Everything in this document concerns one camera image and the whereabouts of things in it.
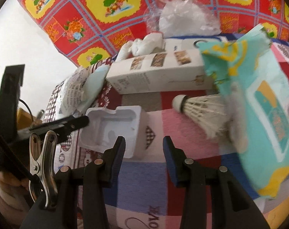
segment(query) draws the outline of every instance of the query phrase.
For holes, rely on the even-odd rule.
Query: black band on shuttlecock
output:
[[[183,106],[185,105],[186,100],[190,98],[188,95],[185,95],[185,97],[182,99],[181,106],[180,106],[180,112],[183,113]]]

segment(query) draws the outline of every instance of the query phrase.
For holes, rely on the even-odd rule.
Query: clear plastic bag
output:
[[[160,31],[164,37],[221,33],[220,21],[197,0],[156,0],[145,14],[147,33]]]

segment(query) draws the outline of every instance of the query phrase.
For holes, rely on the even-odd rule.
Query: white wall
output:
[[[17,64],[26,65],[20,98],[34,116],[46,109],[54,87],[76,69],[18,1],[7,0],[0,10],[0,84],[5,66]]]

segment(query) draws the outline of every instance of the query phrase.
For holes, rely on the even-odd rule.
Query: blue flower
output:
[[[79,32],[75,32],[75,33],[73,34],[73,37],[74,37],[76,40],[80,40],[81,37],[82,37],[82,35],[81,35]]]

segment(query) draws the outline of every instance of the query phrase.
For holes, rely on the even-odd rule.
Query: teal package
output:
[[[200,43],[205,72],[227,102],[231,141],[259,195],[289,174],[289,82],[262,25],[237,42]]]

